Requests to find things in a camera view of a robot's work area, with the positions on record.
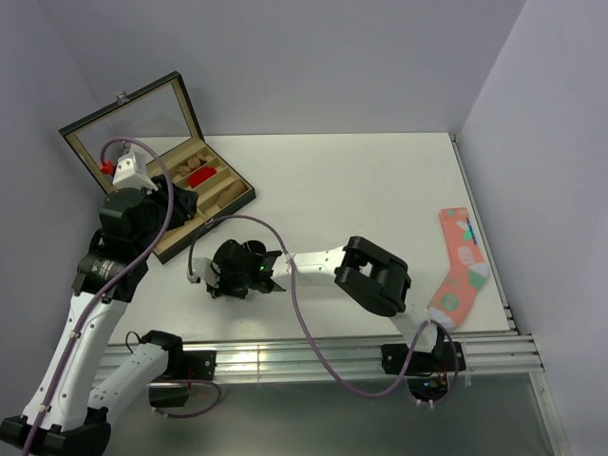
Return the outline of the tan ribbed sock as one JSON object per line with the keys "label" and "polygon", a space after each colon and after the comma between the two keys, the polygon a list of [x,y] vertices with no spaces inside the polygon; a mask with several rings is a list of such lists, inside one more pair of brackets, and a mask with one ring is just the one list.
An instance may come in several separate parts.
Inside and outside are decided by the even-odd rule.
{"label": "tan ribbed sock", "polygon": [[228,186],[222,193],[218,195],[216,206],[219,209],[222,209],[230,205],[246,191],[246,185],[241,180],[235,180],[230,186]]}

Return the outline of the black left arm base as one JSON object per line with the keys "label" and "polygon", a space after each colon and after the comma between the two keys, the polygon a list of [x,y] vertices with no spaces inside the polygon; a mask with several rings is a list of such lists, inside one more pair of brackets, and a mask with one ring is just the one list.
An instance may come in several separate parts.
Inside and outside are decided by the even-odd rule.
{"label": "black left arm base", "polygon": [[216,364],[216,351],[185,351],[174,373],[158,377],[149,386],[150,406],[169,413],[191,413],[211,405],[217,390],[200,381],[214,380]]}

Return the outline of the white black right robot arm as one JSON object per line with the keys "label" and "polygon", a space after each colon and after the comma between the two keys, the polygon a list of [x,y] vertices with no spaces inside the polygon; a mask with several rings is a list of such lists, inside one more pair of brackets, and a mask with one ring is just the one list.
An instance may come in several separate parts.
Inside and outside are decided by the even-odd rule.
{"label": "white black right robot arm", "polygon": [[346,245],[330,250],[297,254],[270,251],[256,240],[229,239],[213,257],[193,260],[191,269],[191,278],[204,282],[213,298],[290,292],[298,323],[309,339],[313,334],[296,292],[304,286],[339,289],[368,313],[389,318],[419,369],[432,370],[444,358],[442,331],[425,312],[406,304],[409,266],[364,237],[351,237]]}

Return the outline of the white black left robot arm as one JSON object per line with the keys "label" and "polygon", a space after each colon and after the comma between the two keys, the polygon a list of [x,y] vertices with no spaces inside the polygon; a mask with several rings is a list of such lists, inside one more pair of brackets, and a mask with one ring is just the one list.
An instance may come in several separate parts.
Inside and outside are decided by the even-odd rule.
{"label": "white black left robot arm", "polygon": [[17,416],[1,423],[1,439],[29,455],[101,455],[116,418],[156,377],[185,367],[181,338],[147,333],[142,345],[99,387],[96,371],[110,335],[148,271],[160,237],[195,214],[198,196],[153,178],[155,189],[108,194],[87,254],[72,284],[66,324],[47,372]]}

